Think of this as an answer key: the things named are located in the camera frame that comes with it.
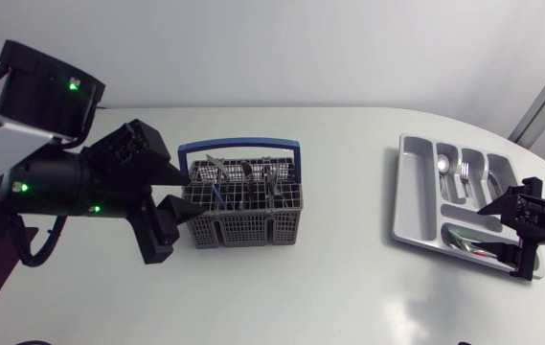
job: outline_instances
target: white wall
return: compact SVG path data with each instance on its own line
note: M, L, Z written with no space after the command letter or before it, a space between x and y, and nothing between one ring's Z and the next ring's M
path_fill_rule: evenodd
M545 83L545 0L0 0L110 107L384 105L507 136Z

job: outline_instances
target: gray plastic basket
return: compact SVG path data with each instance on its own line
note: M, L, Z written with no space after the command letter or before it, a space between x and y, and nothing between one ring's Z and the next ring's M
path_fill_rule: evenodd
M194 161L189 171L186 154L227 147L272 147L292 149L293 158L246 158L219 160L229 173L219 178L218 167L210 161ZM253 196L248 197L241 162L253 170ZM183 173L192 180L183 188L183 198L206 208L201 216L188 221L197 248L294 244L303 207L300 181L299 144L268 138L232 138L191 143L179 148ZM267 172L278 171L277 191L271 196ZM219 201L216 191L223 202Z

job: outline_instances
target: gray cutlery tray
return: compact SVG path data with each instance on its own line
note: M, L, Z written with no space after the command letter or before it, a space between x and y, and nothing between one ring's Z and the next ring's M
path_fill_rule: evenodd
M449 171L440 177L437 157L444 154ZM468 185L460 179L463 162L469 165ZM441 192L441 179L447 194ZM476 212L519 181L512 162L502 154L467 148L415 135L402 134L397 162L394 239L435 250L447 255L512 271L506 264L451 247L449 228L480 242L519 244L515 231L500 223L499 216L480 216ZM538 249L534 277L545 275Z

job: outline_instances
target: spoon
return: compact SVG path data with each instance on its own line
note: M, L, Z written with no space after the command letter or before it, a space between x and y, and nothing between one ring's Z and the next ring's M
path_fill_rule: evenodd
M443 196L446 195L446 199L448 199L448 191L446 190L446 182L444 181L444 175L448 173L448 169L450 167L448 157L445 156L444 154L439 154L437 165L438 165L438 172L440 173L441 194Z

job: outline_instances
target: blue basket handle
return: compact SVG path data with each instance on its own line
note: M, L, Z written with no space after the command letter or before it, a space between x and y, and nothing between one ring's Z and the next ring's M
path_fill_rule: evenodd
M227 138L204 140L178 147L178 165L180 171L189 175L187 166L187 153L202 150L214 150L224 148L274 148L293 150L293 163L295 164L295 181L302 183L302 161L300 160L300 143L293 140L274 138Z

